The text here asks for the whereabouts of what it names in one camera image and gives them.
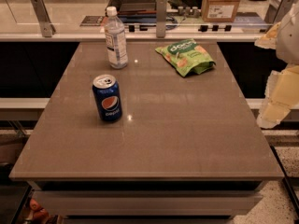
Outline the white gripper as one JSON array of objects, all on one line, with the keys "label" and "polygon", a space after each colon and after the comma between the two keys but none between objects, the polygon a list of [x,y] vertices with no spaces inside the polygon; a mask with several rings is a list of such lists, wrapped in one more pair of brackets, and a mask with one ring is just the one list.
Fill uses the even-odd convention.
[{"label": "white gripper", "polygon": [[[293,4],[282,21],[274,24],[254,45],[276,49],[277,57],[285,63],[299,63],[299,2]],[[281,72],[272,71],[264,94],[257,124],[272,129],[299,104],[299,65],[288,64]]]}]

